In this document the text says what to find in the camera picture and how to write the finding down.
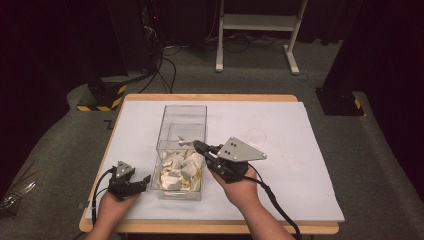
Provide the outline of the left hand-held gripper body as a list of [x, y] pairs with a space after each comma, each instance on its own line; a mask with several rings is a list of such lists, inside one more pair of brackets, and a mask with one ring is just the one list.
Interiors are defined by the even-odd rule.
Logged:
[[131, 182], [131, 177], [134, 173], [134, 167], [123, 161], [118, 161], [117, 166], [113, 168], [112, 177], [109, 180], [108, 192], [120, 201], [135, 195], [133, 193], [133, 186], [142, 183]]

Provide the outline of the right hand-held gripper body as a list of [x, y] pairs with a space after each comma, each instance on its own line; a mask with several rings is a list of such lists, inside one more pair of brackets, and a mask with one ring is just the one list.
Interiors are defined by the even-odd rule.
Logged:
[[236, 137], [230, 137], [216, 154], [215, 163], [208, 164], [226, 183], [238, 182], [246, 174], [250, 161], [265, 160], [267, 155]]

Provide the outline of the pile of white tea bags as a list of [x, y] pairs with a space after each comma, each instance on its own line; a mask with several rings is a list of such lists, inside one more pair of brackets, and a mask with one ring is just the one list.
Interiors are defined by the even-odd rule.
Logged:
[[166, 151], [161, 154], [159, 186], [167, 191], [199, 191], [203, 157], [194, 150]]

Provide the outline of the clear plastic drawer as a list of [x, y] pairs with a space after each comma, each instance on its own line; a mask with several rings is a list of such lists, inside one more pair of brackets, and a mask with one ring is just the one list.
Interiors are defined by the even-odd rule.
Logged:
[[161, 154], [166, 151], [157, 150], [157, 152], [158, 152], [158, 156], [156, 159], [156, 164], [154, 168], [154, 173], [153, 173], [150, 189], [156, 192], [159, 199], [199, 201], [201, 199], [201, 186], [199, 191], [167, 191], [160, 188], [159, 173], [161, 169], [160, 163], [162, 160]]

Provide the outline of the person's left hand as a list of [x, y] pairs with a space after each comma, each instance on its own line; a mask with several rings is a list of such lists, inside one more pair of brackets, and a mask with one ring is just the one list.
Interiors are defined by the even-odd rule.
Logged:
[[133, 195], [120, 201], [113, 194], [103, 194], [98, 208], [97, 223], [116, 225], [137, 202], [140, 194]]

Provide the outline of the person's right hand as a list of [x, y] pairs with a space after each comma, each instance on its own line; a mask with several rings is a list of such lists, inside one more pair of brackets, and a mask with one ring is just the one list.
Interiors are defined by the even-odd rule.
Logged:
[[227, 184], [218, 174], [211, 172], [213, 178], [223, 188], [228, 200], [238, 208], [239, 211], [245, 212], [247, 210], [257, 209], [261, 206], [257, 184], [254, 181], [247, 180], [247, 177], [257, 179], [256, 172], [249, 167], [245, 174], [245, 179]]

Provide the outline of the white table mat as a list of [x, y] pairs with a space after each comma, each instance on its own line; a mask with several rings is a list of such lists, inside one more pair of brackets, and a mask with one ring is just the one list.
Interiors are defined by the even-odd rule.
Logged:
[[[167, 101], [127, 101], [115, 124], [99, 171], [119, 160], [135, 167], [134, 181], [154, 172], [156, 143]], [[270, 186], [278, 203], [295, 221], [342, 222], [324, 159], [301, 102], [205, 101], [210, 145], [229, 137], [245, 139], [249, 129], [267, 134], [255, 146], [267, 155], [252, 165]], [[159, 199], [148, 190], [132, 208], [131, 220], [240, 220], [239, 211], [227, 200], [209, 172], [202, 176], [199, 201]]]

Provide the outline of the wooden table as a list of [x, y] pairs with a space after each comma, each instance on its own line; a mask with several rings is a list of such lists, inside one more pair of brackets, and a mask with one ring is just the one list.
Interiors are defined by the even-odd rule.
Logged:
[[[265, 94], [128, 94], [127, 101], [167, 101], [169, 104], [203, 104], [205, 101], [300, 102], [293, 95]], [[286, 228], [304, 235], [332, 235], [341, 222], [295, 221]], [[131, 220], [127, 216], [117, 225], [117, 232], [132, 234], [245, 234], [248, 231], [240, 220]]]

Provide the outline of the black yellow striped base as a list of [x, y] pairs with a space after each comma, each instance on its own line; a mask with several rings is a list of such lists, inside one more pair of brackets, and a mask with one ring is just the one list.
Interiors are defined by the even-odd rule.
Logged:
[[114, 111], [121, 103], [126, 88], [123, 83], [105, 83], [100, 79], [91, 81], [84, 89], [77, 109], [83, 112]]

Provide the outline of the metal tripod legs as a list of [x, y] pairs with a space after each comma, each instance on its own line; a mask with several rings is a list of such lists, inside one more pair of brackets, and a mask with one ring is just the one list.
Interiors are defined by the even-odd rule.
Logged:
[[5, 197], [0, 201], [0, 218], [14, 217], [17, 214], [23, 197], [36, 186], [36, 181], [29, 181], [36, 173], [33, 163], [30, 163], [12, 182]]

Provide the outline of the black base with yellow mark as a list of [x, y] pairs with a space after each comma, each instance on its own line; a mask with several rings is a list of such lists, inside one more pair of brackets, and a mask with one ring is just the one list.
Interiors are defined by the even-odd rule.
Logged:
[[325, 115], [328, 116], [364, 116], [365, 112], [359, 100], [352, 94], [336, 94], [316, 88], [315, 94]]

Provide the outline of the black computer tower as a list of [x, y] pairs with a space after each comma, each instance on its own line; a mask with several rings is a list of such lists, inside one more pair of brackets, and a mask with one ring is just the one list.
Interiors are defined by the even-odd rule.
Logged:
[[163, 48], [163, 31], [158, 0], [138, 0], [141, 25], [144, 31], [144, 44], [147, 50], [147, 66], [144, 72], [156, 68]]

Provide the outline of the white metal stand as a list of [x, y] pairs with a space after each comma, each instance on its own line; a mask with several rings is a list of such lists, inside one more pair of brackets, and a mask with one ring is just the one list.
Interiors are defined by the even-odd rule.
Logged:
[[224, 7], [225, 0], [220, 0], [218, 43], [216, 53], [215, 71], [222, 72], [224, 69], [223, 38], [225, 30], [248, 30], [248, 31], [274, 31], [290, 32], [290, 41], [283, 46], [291, 73], [299, 75], [300, 70], [296, 63], [293, 48], [303, 20], [308, 0], [301, 0], [296, 15], [251, 15], [251, 14], [227, 14]]

